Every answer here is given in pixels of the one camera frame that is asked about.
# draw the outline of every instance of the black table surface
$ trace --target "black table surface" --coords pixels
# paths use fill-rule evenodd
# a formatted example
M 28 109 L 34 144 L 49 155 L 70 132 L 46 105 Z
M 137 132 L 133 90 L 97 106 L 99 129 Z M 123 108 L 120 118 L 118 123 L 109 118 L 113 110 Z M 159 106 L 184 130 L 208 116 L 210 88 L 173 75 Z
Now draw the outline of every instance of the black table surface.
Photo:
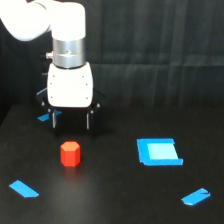
M 0 127 L 1 224 L 223 223 L 224 109 L 107 108 L 94 136 L 85 111 L 62 112 L 56 133 L 43 114 L 15 105 Z M 173 138 L 183 166 L 144 166 L 139 138 Z M 60 163 L 65 141 L 81 146 L 76 168 Z M 16 180 L 39 196 L 10 189 Z M 200 188 L 211 197 L 184 205 Z

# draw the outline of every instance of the blue tape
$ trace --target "blue tape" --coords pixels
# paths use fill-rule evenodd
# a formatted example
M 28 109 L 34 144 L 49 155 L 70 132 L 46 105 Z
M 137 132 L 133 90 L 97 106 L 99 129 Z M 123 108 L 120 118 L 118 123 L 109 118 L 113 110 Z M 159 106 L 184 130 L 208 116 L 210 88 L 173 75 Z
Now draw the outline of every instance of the blue tape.
M 19 180 L 9 185 L 9 187 L 12 188 L 14 191 L 18 192 L 24 198 L 37 197 L 39 195 L 37 192 L 29 188 Z
M 137 139 L 139 161 L 146 166 L 181 166 L 183 159 L 178 159 L 173 144 L 173 139 Z
M 149 159 L 143 163 L 146 166 L 182 166 L 183 159 Z
M 61 114 L 61 111 L 56 111 L 56 115 L 59 115 L 59 114 Z M 40 120 L 40 121 L 46 121 L 46 120 L 49 119 L 49 114 L 45 114 L 41 117 L 38 117 L 37 119 Z
M 195 191 L 192 194 L 189 194 L 188 196 L 182 198 L 181 200 L 184 202 L 186 205 L 195 205 L 198 202 L 210 197 L 210 193 L 205 190 L 204 188 L 201 188 L 197 191 Z

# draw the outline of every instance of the blue tape piece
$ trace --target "blue tape piece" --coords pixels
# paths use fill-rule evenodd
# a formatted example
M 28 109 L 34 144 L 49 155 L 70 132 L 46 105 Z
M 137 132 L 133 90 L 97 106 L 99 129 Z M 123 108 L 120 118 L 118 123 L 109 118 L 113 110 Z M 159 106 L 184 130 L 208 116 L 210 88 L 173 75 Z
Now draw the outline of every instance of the blue tape piece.
M 182 198 L 181 200 L 184 202 L 186 205 L 195 205 L 198 202 L 208 198 L 210 196 L 210 193 L 205 190 L 204 188 L 201 188 L 197 191 L 195 191 L 192 194 L 189 194 L 188 196 Z
M 142 162 L 146 166 L 181 166 L 183 165 L 183 159 L 178 159 L 174 146 L 173 146 L 173 149 L 175 150 L 175 153 L 172 151 L 172 155 L 167 156 L 168 157 L 167 159 L 164 158 L 165 156 L 159 156 L 158 159 L 156 159 L 155 153 L 153 155 L 153 159 L 151 159 L 150 158 L 150 144 L 156 144 L 156 143 L 168 144 L 167 147 L 171 147 L 170 144 L 174 144 L 174 140 L 173 139 L 137 139 L 140 162 Z M 166 147 L 166 145 L 162 146 L 162 144 L 158 145 L 158 149 Z
M 39 195 L 37 192 L 29 188 L 19 180 L 9 185 L 9 187 L 12 188 L 14 191 L 18 192 L 24 198 L 37 197 Z
M 146 166 L 182 166 L 183 159 L 149 159 L 143 163 Z
M 61 111 L 56 111 L 56 115 L 59 115 L 59 114 L 61 114 Z M 49 114 L 45 114 L 41 117 L 38 117 L 37 119 L 40 120 L 40 121 L 46 121 L 46 120 L 49 119 Z

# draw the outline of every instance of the red hexagonal block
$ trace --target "red hexagonal block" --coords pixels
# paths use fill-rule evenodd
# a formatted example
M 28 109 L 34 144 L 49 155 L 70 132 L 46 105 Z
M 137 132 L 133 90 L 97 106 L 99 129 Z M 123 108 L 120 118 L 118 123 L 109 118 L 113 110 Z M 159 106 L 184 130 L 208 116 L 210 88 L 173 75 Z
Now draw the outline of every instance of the red hexagonal block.
M 61 145 L 61 163 L 74 167 L 80 163 L 81 149 L 77 142 L 65 142 Z

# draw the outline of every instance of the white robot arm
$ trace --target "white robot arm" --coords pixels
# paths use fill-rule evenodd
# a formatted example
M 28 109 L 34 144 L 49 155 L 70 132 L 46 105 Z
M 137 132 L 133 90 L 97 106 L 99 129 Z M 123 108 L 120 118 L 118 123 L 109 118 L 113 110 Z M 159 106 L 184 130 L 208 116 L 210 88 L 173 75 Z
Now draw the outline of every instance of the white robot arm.
M 45 92 L 51 108 L 91 105 L 93 79 L 85 56 L 86 22 L 81 4 L 54 0 L 30 3 L 0 0 L 0 18 L 9 33 L 20 41 L 31 41 L 46 32 L 52 33 L 53 51 L 46 54 L 47 59 L 52 59 L 47 88 L 37 95 Z

